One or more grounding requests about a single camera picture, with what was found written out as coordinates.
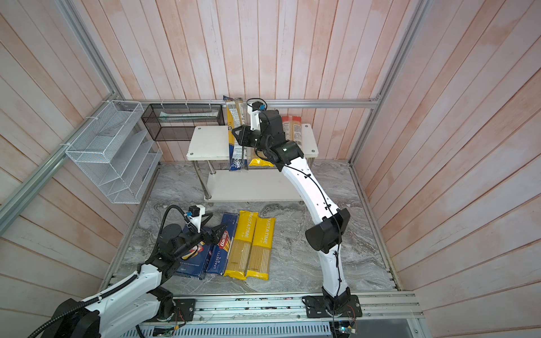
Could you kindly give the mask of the dark blue spaghetti bag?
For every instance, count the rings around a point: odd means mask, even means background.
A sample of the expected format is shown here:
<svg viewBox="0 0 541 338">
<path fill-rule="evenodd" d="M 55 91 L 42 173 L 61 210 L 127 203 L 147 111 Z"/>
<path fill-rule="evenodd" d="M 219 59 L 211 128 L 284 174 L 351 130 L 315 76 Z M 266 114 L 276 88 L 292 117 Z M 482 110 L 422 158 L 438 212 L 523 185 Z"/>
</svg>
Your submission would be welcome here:
<svg viewBox="0 0 541 338">
<path fill-rule="evenodd" d="M 228 120 L 228 144 L 229 144 L 229 171 L 247 169 L 247 153 L 243 146 L 238 144 L 232 130 L 239 128 L 245 123 L 243 116 L 243 101 L 224 96 L 225 108 Z"/>
</svg>

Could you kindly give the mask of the yellow Pastatime spaghetti bag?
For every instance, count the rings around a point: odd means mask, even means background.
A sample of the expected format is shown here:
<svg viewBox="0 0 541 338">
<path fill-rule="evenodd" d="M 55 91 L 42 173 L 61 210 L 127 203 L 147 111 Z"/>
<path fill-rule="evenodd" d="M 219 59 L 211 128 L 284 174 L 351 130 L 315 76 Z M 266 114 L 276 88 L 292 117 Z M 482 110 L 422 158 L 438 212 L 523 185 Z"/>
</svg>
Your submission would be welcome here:
<svg viewBox="0 0 541 338">
<path fill-rule="evenodd" d="M 249 162 L 249 167 L 273 167 L 273 166 L 274 164 L 271 163 L 270 161 L 260 159 L 260 158 L 252 159 Z"/>
<path fill-rule="evenodd" d="M 228 265 L 224 276 L 238 280 L 247 279 L 247 266 L 258 217 L 258 212 L 240 211 L 238 226 L 228 255 Z"/>
<path fill-rule="evenodd" d="M 275 224 L 275 218 L 258 218 L 256 221 L 247 277 L 269 279 Z"/>
</svg>

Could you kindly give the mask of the red spaghetti bag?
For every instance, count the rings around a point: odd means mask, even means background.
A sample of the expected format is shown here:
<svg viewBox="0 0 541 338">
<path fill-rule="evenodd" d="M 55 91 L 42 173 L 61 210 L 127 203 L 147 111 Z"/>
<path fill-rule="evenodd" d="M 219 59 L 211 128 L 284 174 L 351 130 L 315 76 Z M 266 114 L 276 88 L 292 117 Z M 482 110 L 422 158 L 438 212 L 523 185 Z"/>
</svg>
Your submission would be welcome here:
<svg viewBox="0 0 541 338">
<path fill-rule="evenodd" d="M 283 131 L 287 141 L 295 142 L 302 149 L 302 124 L 300 116 L 283 116 Z"/>
</svg>

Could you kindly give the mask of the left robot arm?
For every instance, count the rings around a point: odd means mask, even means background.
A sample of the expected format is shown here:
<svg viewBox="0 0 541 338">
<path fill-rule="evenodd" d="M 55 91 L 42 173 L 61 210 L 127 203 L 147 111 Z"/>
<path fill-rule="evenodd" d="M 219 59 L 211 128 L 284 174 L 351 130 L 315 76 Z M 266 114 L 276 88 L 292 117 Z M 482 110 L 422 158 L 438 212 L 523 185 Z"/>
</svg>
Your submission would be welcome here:
<svg viewBox="0 0 541 338">
<path fill-rule="evenodd" d="M 200 243 L 218 244 L 225 225 L 208 227 L 211 213 L 201 205 L 181 213 L 184 225 L 160 224 L 150 257 L 128 277 L 81 301 L 69 299 L 31 337 L 119 337 L 139 324 L 176 314 L 173 295 L 163 288 L 183 256 Z"/>
</svg>

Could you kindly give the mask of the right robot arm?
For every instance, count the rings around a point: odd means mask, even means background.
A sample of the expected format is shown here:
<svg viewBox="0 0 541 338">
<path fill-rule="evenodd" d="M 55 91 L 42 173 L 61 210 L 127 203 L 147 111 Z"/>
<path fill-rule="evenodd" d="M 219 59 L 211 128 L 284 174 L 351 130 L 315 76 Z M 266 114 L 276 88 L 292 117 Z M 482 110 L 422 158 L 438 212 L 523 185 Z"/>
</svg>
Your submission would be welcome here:
<svg viewBox="0 0 541 338">
<path fill-rule="evenodd" d="M 272 163 L 292 183 L 314 222 L 314 226 L 306 230 L 305 237 L 310 247 L 318 252 L 323 272 L 323 295 L 306 297 L 306 306 L 322 315 L 338 315 L 352 297 L 341 255 L 342 235 L 350 213 L 346 208 L 339 208 L 324 192 L 300 146 L 286 139 L 277 110 L 249 109 L 248 114 L 251 123 L 232 129 L 234 138 L 240 146 L 251 147 L 257 154 L 263 154 L 263 160 Z"/>
</svg>

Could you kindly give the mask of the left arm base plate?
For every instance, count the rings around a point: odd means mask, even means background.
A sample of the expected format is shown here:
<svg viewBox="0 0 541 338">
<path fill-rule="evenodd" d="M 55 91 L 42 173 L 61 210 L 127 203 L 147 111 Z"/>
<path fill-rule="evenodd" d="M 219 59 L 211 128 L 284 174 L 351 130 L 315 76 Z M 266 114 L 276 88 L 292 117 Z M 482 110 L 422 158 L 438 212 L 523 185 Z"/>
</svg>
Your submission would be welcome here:
<svg viewBox="0 0 541 338">
<path fill-rule="evenodd" d="M 187 323 L 193 321 L 196 299 L 168 299 L 163 301 L 157 315 L 159 321 Z"/>
</svg>

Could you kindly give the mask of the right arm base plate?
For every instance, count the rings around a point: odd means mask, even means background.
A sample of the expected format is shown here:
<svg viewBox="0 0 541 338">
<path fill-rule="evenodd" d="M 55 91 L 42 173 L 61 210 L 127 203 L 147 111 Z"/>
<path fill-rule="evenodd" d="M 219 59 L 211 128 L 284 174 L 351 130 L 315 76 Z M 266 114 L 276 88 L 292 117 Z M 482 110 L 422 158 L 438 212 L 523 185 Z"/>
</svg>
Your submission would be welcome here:
<svg viewBox="0 0 541 338">
<path fill-rule="evenodd" d="M 333 303 L 325 296 L 304 296 L 301 298 L 308 318 L 352 318 L 363 316 L 358 296 L 351 295 Z"/>
</svg>

